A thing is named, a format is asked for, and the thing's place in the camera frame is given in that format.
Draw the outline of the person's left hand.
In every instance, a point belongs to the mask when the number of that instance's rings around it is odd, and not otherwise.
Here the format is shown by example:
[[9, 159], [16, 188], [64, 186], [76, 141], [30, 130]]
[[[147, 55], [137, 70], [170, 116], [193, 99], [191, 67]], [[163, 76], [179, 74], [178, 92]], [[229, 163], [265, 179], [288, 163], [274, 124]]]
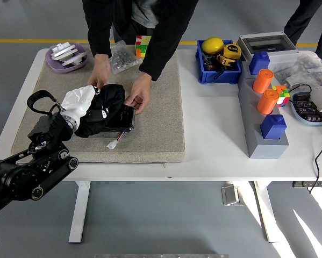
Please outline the person's left hand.
[[135, 114], [141, 114], [151, 100], [152, 77], [142, 72], [134, 81], [132, 90], [125, 99], [125, 105], [135, 109]]

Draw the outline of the person's right hand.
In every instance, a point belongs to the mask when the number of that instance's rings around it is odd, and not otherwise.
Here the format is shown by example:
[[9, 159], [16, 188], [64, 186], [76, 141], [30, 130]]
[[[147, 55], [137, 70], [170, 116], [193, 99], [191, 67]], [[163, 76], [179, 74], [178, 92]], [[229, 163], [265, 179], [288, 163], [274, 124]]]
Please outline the person's right hand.
[[96, 54], [94, 61], [94, 68], [88, 79], [88, 85], [101, 89], [107, 84], [111, 73], [109, 56], [106, 54]]

